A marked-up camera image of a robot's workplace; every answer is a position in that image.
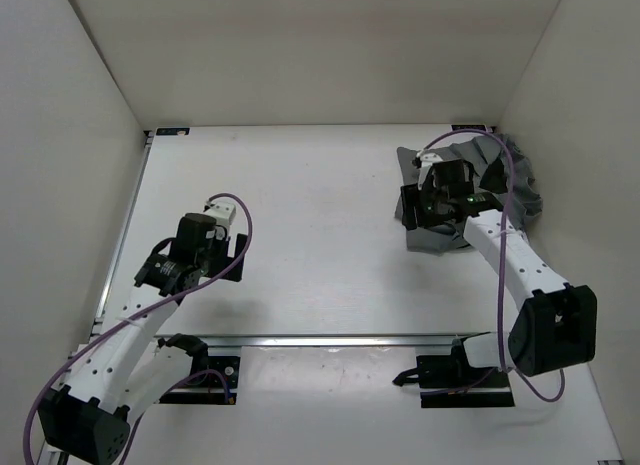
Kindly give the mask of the grey pleated skirt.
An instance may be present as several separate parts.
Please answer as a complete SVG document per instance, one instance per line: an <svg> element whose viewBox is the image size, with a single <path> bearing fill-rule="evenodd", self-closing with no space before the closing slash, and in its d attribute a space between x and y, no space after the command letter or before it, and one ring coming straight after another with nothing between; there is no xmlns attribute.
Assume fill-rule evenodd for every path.
<svg viewBox="0 0 640 465"><path fill-rule="evenodd" d="M507 198L506 185L513 182L512 206L509 220L518 230L524 229L543 210L543 199L538 193L530 160L505 136L498 136L503 143L477 135L468 140L455 140L452 144L432 148L430 152L442 160L463 159L475 170L474 185L482 191L494 193L500 202ZM457 226L441 225L432 229L418 228L405 233L406 248L410 252L441 255L467 248Z"/></svg>

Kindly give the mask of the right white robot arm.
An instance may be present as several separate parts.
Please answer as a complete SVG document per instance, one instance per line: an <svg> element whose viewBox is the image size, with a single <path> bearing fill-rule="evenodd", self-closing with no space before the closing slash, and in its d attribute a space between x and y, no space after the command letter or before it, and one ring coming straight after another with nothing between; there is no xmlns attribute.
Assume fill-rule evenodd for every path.
<svg viewBox="0 0 640 465"><path fill-rule="evenodd" d="M401 189L402 223L409 231L455 225L511 296L518 315L511 329L466 337L452 345L449 376L471 385L484 369L514 370L526 377L588 363L596 352L597 298L573 286L536 254L489 191L473 182L473 165L433 153L413 160L419 175Z"/></svg>

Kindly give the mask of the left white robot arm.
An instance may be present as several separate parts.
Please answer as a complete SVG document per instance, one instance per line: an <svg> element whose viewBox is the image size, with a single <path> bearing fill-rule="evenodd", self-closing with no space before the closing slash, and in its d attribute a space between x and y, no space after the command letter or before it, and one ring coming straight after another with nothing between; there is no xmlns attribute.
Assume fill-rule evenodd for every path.
<svg viewBox="0 0 640 465"><path fill-rule="evenodd" d="M187 291L213 278L242 278L248 235L230 234L236 208L226 201L187 213L174 236L157 243L134 277L162 306L126 303L112 328L87 346L66 381L49 388L37 415L48 445L89 464L123 459L146 410L178 384L213 375L208 347L193 335L158 338Z"/></svg>

